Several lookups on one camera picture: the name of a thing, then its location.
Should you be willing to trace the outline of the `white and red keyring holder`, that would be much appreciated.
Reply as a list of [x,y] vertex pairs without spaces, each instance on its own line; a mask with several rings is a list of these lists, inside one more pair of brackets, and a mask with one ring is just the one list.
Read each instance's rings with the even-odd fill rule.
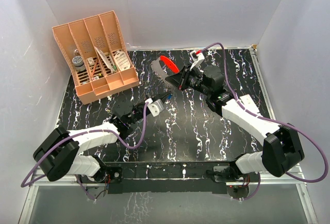
[[169,74],[173,75],[179,72],[177,65],[170,58],[163,55],[151,62],[151,68],[154,73],[163,80],[165,80]]

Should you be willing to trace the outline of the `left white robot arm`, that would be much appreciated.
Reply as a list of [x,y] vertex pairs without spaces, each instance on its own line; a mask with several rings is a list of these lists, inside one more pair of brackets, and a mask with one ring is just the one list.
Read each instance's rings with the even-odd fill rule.
[[[120,112],[113,113],[108,122],[99,126],[71,131],[59,126],[35,150],[33,158],[50,182],[66,175],[86,176],[93,182],[102,182],[108,174],[108,167],[97,156],[86,156],[84,152],[116,142],[127,149],[139,148],[145,137],[147,116],[158,116],[170,97],[171,93],[165,92],[149,96],[136,105],[124,104],[120,106]],[[143,121],[140,139],[131,146],[125,139],[140,120]]]

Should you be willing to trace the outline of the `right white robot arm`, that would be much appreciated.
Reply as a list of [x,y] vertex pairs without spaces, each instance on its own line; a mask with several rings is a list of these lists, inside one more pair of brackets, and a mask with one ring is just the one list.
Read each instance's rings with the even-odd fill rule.
[[234,180],[242,181],[248,173],[260,171],[281,177],[304,159],[297,131],[244,111],[224,88],[224,75],[219,67],[210,65],[200,72],[185,66],[178,73],[166,76],[165,81],[181,91],[192,88],[204,94],[211,111],[237,124],[260,142],[261,152],[246,153],[235,159],[229,172]]

